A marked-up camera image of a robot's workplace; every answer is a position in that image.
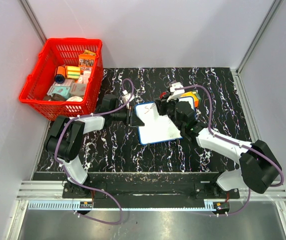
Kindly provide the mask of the white blue-framed whiteboard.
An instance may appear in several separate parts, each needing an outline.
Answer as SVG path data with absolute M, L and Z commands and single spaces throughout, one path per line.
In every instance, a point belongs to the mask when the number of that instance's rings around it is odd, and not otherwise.
M 180 130 L 167 115 L 159 115 L 154 102 L 145 102 L 135 106 L 137 117 L 144 122 L 138 127 L 139 141 L 142 145 L 182 139 Z

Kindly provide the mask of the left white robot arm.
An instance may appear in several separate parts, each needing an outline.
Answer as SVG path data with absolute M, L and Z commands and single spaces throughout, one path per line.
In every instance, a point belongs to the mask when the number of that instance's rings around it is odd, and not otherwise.
M 100 131 L 112 122 L 122 122 L 129 127 L 145 126 L 130 103 L 133 99 L 132 93 L 125 94 L 122 100 L 107 94 L 94 113 L 74 118 L 60 115 L 54 121 L 44 148 L 62 166 L 68 181 L 75 184 L 73 191 L 79 197 L 85 198 L 91 192 L 91 186 L 86 182 L 89 176 L 79 158 L 83 135 Z

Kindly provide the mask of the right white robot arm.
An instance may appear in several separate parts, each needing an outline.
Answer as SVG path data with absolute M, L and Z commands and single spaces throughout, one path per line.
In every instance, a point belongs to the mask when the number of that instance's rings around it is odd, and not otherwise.
M 221 172 L 215 178 L 210 186 L 214 197 L 221 198 L 229 190 L 238 188 L 249 188 L 263 194 L 280 176 L 281 166 L 265 142 L 240 141 L 212 130 L 196 120 L 194 109 L 186 101 L 163 98 L 156 99 L 155 104 L 159 115 L 168 116 L 184 139 L 239 165 L 238 169 Z

